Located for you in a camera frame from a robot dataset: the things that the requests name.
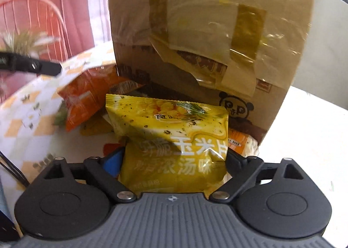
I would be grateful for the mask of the yellow corn chips bag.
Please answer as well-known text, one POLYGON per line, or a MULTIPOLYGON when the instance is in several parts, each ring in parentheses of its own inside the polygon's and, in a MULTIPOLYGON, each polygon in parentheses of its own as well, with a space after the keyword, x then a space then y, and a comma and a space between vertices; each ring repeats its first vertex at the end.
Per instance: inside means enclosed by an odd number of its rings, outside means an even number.
POLYGON ((140 195, 211 194, 222 185, 228 152, 224 107, 107 94, 105 108, 125 144, 118 180, 140 195))

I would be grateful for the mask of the red dried fruit packet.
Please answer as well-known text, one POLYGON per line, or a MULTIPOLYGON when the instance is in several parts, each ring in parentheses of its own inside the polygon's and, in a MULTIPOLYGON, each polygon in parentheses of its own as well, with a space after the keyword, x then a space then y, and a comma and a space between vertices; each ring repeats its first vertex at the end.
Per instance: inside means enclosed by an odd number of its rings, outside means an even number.
POLYGON ((107 143, 103 146, 103 155, 106 157, 115 152, 121 145, 119 143, 107 143))

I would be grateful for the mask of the orange white biscuit pack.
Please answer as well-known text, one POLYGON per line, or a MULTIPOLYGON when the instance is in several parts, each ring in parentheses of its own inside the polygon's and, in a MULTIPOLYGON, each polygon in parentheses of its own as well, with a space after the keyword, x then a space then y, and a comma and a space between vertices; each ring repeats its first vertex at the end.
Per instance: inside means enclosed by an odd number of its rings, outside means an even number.
POLYGON ((243 157, 258 156, 258 142, 249 134, 230 128, 228 130, 228 147, 243 157))

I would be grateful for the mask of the orange chips bag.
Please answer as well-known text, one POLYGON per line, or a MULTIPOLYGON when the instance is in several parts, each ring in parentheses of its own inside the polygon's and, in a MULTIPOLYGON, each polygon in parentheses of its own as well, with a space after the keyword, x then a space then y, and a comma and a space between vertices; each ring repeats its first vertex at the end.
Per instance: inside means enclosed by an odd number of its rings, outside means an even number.
POLYGON ((67 108, 65 130, 71 131, 105 106, 107 94, 126 95, 143 85, 117 73, 116 65, 89 68, 58 91, 67 108))

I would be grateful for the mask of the floral checkered tablecloth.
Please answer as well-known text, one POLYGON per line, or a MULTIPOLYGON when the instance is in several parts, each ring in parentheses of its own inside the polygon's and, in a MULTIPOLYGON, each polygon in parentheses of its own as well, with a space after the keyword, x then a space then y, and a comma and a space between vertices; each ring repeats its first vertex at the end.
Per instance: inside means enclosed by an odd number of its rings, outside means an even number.
MULTIPOLYGON (((63 64, 57 78, 38 77, 1 105, 1 152, 26 176, 36 176, 56 157, 81 162, 100 156, 113 134, 82 136, 54 125, 61 105, 58 91, 89 67, 114 63, 111 42, 63 64)), ((329 199, 332 215, 324 237, 347 246, 347 111, 291 87, 259 147, 259 156, 277 163, 292 158, 329 199)))

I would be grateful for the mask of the brown cardboard box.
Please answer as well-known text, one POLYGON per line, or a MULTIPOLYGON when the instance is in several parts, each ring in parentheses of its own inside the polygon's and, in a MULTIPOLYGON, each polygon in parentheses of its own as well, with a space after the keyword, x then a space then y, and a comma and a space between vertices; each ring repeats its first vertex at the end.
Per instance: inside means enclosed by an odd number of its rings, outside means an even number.
POLYGON ((109 0, 120 75, 223 106, 261 142, 311 26, 315 0, 109 0))

